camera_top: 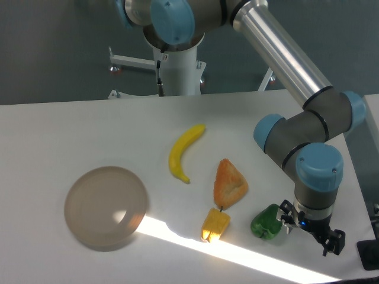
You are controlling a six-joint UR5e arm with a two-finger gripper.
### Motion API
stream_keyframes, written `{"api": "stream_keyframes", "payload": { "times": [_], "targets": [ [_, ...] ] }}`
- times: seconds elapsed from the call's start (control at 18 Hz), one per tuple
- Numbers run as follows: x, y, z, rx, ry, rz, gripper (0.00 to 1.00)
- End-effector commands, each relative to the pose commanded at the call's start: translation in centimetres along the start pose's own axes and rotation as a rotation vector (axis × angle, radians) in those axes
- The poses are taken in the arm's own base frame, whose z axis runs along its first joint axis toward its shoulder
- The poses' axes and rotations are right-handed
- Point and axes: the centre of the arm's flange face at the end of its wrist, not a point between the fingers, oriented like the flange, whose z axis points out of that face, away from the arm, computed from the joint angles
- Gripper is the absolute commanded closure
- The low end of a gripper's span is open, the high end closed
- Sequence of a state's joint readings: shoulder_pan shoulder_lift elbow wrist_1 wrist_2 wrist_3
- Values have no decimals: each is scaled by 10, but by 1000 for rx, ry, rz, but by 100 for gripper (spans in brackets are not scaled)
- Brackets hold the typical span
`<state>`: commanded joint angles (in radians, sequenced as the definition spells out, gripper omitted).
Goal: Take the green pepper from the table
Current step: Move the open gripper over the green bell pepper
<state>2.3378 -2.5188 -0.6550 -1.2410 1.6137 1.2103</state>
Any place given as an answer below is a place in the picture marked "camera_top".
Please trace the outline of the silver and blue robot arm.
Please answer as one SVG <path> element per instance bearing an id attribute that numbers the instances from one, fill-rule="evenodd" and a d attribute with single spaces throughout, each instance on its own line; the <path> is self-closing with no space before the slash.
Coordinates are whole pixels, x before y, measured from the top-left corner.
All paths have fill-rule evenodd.
<path id="1" fill-rule="evenodd" d="M 288 230 L 301 228 L 340 254 L 345 233 L 329 226 L 343 158 L 327 142 L 365 119 L 365 104 L 353 92 L 337 92 L 268 10 L 267 1 L 116 1 L 122 23 L 143 27 L 152 62 L 130 58 L 128 66 L 155 71 L 159 96 L 198 95 L 203 64 L 196 48 L 204 34 L 230 24 L 243 34 L 302 107 L 286 119 L 265 116 L 254 129 L 257 145 L 294 182 L 294 200 L 277 209 Z"/>

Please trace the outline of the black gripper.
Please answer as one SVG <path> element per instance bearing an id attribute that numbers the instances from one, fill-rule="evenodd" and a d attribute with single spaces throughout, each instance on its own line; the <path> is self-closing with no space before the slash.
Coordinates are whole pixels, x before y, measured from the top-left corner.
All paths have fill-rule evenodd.
<path id="1" fill-rule="evenodd" d="M 290 234 L 293 228 L 301 228 L 307 231 L 323 247 L 323 256 L 328 253 L 340 255 L 345 247 L 346 234 L 342 230 L 331 230 L 329 223 L 334 205 L 325 209 L 311 209 L 295 202 L 294 206 L 288 200 L 283 200 L 278 207 L 277 220 Z"/>

